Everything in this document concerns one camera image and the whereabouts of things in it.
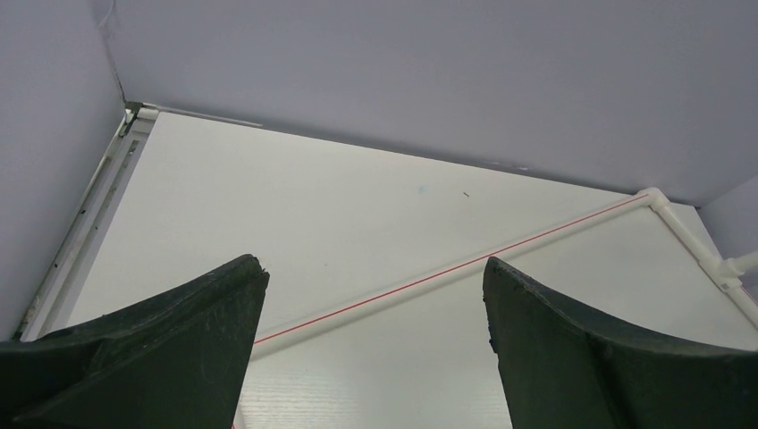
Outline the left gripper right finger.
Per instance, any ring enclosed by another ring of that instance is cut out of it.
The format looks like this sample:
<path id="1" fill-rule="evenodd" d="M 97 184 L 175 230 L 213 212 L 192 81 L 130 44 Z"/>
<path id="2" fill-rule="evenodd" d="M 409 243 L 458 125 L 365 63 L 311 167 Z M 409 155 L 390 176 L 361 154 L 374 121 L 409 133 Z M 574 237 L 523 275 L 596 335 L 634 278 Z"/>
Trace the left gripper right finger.
<path id="1" fill-rule="evenodd" d="M 629 323 L 496 257 L 483 300 L 516 428 L 754 428 L 757 355 Z"/>

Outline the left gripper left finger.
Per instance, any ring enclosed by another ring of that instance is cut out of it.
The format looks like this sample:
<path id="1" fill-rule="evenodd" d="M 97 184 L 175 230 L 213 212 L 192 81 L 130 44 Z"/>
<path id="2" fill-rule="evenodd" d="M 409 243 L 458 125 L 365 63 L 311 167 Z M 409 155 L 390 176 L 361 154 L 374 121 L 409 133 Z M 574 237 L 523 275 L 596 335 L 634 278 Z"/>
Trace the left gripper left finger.
<path id="1" fill-rule="evenodd" d="M 232 427 L 269 279 L 243 255 L 111 314 L 3 342 L 2 427 Z"/>

